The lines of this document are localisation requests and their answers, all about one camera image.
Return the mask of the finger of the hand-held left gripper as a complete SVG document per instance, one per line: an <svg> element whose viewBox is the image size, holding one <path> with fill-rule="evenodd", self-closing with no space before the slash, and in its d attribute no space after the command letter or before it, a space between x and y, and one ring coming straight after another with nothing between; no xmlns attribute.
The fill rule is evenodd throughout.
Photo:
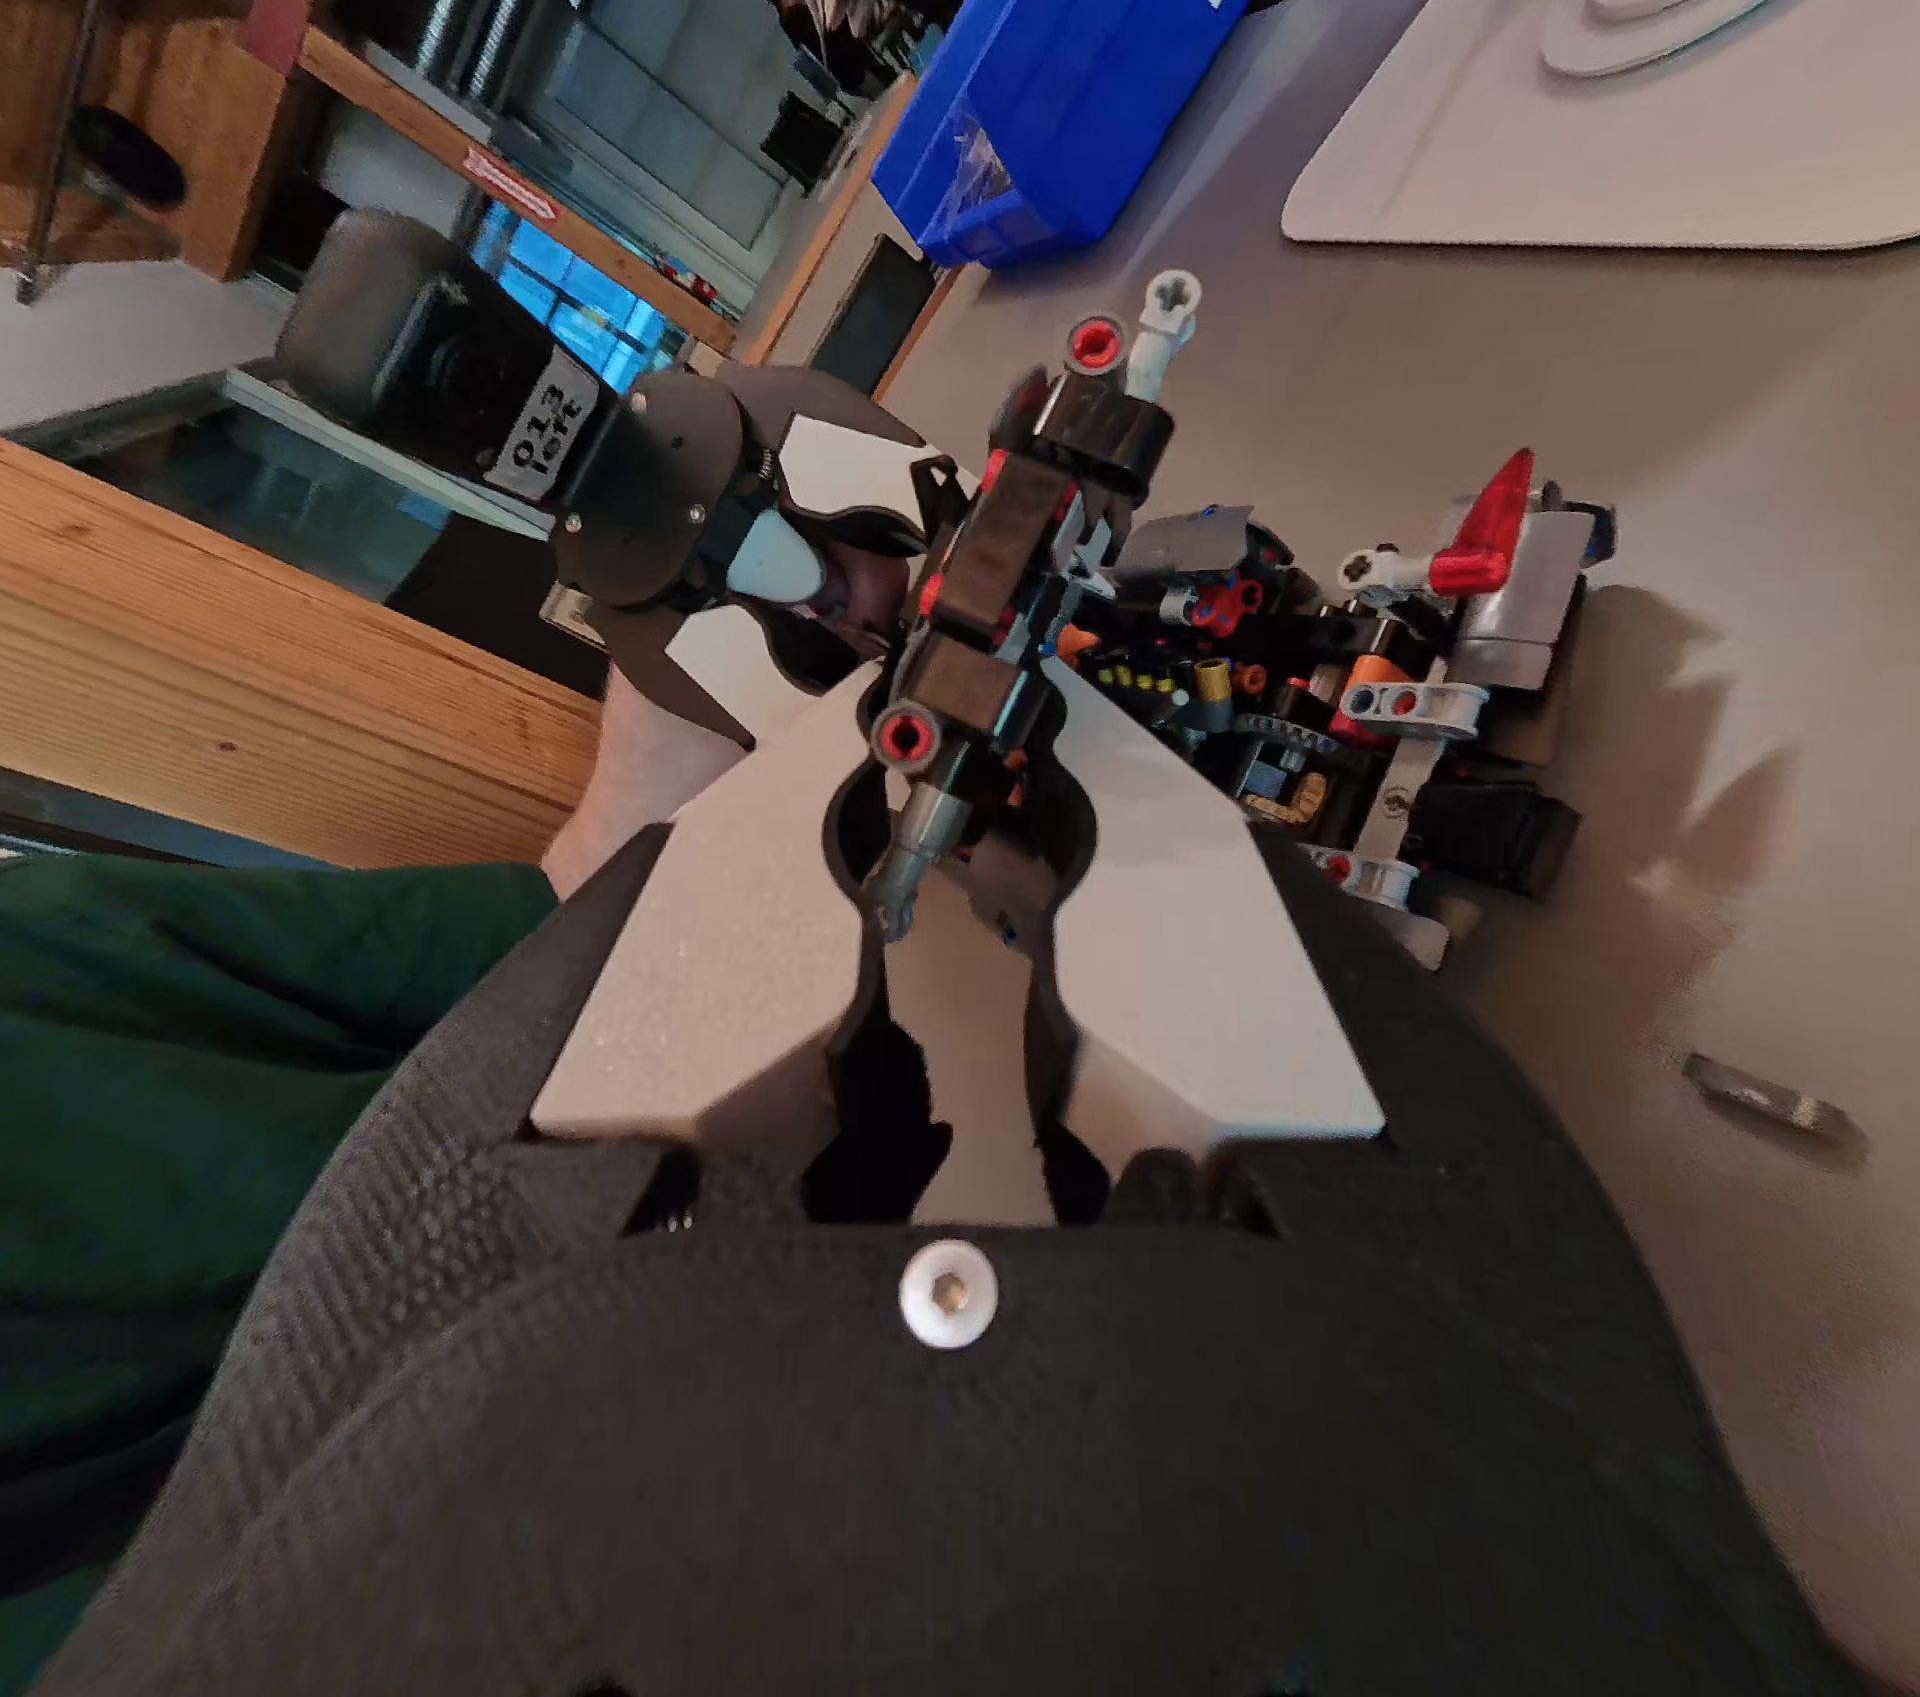
<svg viewBox="0 0 1920 1697"><path fill-rule="evenodd" d="M777 449L782 511L813 539L920 558L967 515L967 473L920 434L793 416Z"/></svg>
<svg viewBox="0 0 1920 1697"><path fill-rule="evenodd" d="M742 598L684 619L666 655L740 728L742 749L864 753L858 709L882 666L877 631Z"/></svg>

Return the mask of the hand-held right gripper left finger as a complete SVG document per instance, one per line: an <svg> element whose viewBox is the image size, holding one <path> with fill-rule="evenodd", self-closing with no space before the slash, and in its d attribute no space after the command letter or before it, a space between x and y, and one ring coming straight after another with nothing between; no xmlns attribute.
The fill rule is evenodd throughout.
<svg viewBox="0 0 1920 1697"><path fill-rule="evenodd" d="M542 1139L829 1142L859 907L826 821L869 767L869 659L684 804L531 1101Z"/></svg>

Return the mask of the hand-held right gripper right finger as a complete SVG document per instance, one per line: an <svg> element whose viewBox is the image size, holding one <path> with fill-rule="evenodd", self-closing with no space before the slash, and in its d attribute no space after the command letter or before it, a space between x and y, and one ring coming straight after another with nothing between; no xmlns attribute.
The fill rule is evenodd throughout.
<svg viewBox="0 0 1920 1697"><path fill-rule="evenodd" d="M1077 1029L1062 1127L1090 1153L1373 1139L1379 1101L1234 801L1069 666L1055 764L1090 867L1052 923Z"/></svg>

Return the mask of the black lego subassembly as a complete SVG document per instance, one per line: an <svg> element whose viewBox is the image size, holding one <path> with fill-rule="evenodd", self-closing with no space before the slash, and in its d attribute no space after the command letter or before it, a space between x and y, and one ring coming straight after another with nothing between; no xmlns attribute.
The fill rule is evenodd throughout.
<svg viewBox="0 0 1920 1697"><path fill-rule="evenodd" d="M909 787L864 881L881 938L901 943L932 867L979 839L1019 788L1055 694L1044 666L1109 562L1174 439L1164 375L1198 328L1193 271L1148 276L1143 311L1069 332L1061 371L1032 371L1001 408L988 462L920 585L869 745Z"/></svg>

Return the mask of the grey orange lego car model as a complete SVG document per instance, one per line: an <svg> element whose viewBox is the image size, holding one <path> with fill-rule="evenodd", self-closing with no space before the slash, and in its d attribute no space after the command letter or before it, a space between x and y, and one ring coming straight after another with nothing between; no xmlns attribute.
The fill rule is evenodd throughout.
<svg viewBox="0 0 1920 1697"><path fill-rule="evenodd" d="M1135 522L1114 598L1055 653L1439 971L1478 897L1546 897L1577 839L1542 771L1615 548L1615 511L1538 476L1534 449L1453 500L1436 548L1362 548L1331 585L1251 508L1212 503Z"/></svg>

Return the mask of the silver lego panel piece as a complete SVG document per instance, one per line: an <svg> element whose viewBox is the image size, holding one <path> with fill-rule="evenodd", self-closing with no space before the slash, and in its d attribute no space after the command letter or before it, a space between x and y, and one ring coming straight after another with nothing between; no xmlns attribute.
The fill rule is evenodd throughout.
<svg viewBox="0 0 1920 1697"><path fill-rule="evenodd" d="M1735 1062L1687 1052L1681 1078L1718 1113L1727 1113L1757 1132L1769 1129L1800 1148L1859 1158L1870 1144L1860 1127L1843 1108L1809 1091L1752 1076Z"/></svg>

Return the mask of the wooden panel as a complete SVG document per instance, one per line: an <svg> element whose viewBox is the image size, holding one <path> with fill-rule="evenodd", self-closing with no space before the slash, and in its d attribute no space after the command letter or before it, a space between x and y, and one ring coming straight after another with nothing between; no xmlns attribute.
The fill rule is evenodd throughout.
<svg viewBox="0 0 1920 1697"><path fill-rule="evenodd" d="M343 867L541 861L601 710L3 440L3 771Z"/></svg>

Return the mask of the person's torso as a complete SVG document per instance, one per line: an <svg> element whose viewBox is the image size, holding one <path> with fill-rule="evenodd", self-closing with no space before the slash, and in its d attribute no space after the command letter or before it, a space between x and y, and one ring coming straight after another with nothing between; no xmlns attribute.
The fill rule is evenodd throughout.
<svg viewBox="0 0 1920 1697"><path fill-rule="evenodd" d="M3 1693L134 1540L342 1139L555 903L531 865L3 865Z"/></svg>

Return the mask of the white book stand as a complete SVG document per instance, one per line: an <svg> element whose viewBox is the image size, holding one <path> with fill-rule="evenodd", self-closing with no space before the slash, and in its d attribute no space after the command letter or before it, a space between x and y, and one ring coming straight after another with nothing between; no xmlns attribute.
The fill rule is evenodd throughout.
<svg viewBox="0 0 1920 1697"><path fill-rule="evenodd" d="M1916 242L1916 0L1427 0L1289 242Z"/></svg>

